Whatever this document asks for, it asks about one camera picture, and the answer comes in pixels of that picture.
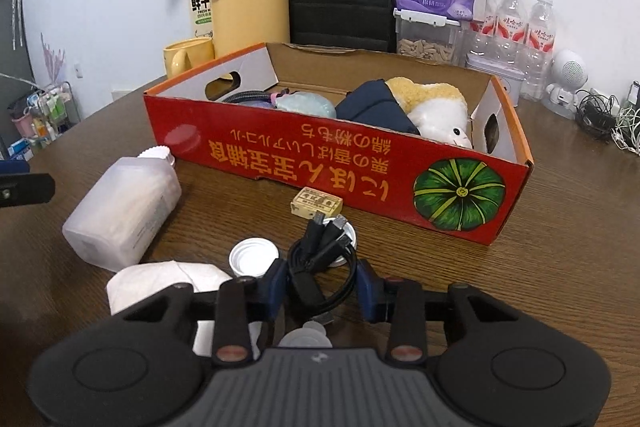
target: eraser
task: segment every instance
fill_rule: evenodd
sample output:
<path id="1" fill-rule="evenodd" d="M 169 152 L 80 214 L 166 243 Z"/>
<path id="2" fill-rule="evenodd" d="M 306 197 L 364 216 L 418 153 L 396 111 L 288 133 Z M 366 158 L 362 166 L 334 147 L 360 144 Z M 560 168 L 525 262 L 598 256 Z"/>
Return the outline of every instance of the eraser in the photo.
<path id="1" fill-rule="evenodd" d="M 305 187 L 291 201 L 291 214 L 294 216 L 313 219 L 317 210 L 326 217 L 335 217 L 342 210 L 342 198 Z"/>

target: translucent plastic bottle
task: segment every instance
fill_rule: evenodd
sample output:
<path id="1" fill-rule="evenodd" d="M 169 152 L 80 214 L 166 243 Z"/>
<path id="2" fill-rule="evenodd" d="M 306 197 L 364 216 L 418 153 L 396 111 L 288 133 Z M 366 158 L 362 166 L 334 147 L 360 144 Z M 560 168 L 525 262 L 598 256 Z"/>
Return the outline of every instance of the translucent plastic bottle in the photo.
<path id="1" fill-rule="evenodd" d="M 531 9 L 526 52 L 520 61 L 525 73 L 521 95 L 535 102 L 542 98 L 545 91 L 548 66 L 556 42 L 553 3 L 554 0 L 538 0 Z"/>
<path id="2" fill-rule="evenodd" d="M 484 56 L 487 54 L 488 42 L 492 38 L 495 30 L 495 13 L 498 5 L 495 0 L 486 0 L 484 12 L 484 23 L 471 22 L 471 43 L 469 51 L 474 55 Z"/>
<path id="3" fill-rule="evenodd" d="M 527 13 L 521 0 L 501 0 L 495 21 L 494 58 L 515 64 L 527 34 Z"/>

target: stuffed animal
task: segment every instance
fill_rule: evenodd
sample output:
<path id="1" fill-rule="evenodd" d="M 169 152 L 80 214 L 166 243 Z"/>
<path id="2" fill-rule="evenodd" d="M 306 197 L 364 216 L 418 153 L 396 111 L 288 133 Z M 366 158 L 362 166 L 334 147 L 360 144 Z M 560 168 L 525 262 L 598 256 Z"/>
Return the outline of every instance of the stuffed animal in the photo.
<path id="1" fill-rule="evenodd" d="M 471 149 L 466 135 L 468 112 L 465 97 L 450 84 L 414 84 L 398 76 L 386 81 L 396 101 L 420 136 Z"/>

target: green pumpkin illustration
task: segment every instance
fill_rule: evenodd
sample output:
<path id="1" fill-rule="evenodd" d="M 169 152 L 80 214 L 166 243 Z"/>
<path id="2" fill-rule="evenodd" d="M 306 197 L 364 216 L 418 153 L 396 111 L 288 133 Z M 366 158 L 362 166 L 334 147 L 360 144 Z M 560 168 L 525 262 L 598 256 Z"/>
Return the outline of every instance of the green pumpkin illustration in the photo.
<path id="1" fill-rule="evenodd" d="M 494 219 L 504 200 L 500 174 L 472 158 L 440 160 L 414 184 L 414 205 L 439 230 L 468 232 Z"/>

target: cardboard box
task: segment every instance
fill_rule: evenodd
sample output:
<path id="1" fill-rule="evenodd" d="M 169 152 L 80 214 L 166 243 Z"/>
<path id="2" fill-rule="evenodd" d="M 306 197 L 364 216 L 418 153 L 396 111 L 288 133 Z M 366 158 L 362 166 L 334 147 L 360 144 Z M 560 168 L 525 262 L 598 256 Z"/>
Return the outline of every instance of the cardboard box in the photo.
<path id="1" fill-rule="evenodd" d="M 458 87 L 469 107 L 474 150 L 348 121 L 220 103 L 241 90 L 286 87 L 338 103 L 363 82 L 394 76 Z M 149 89 L 145 103 L 156 140 L 178 158 L 317 188 L 346 205 L 484 245 L 499 234 L 533 167 L 495 76 L 401 55 L 259 44 Z"/>

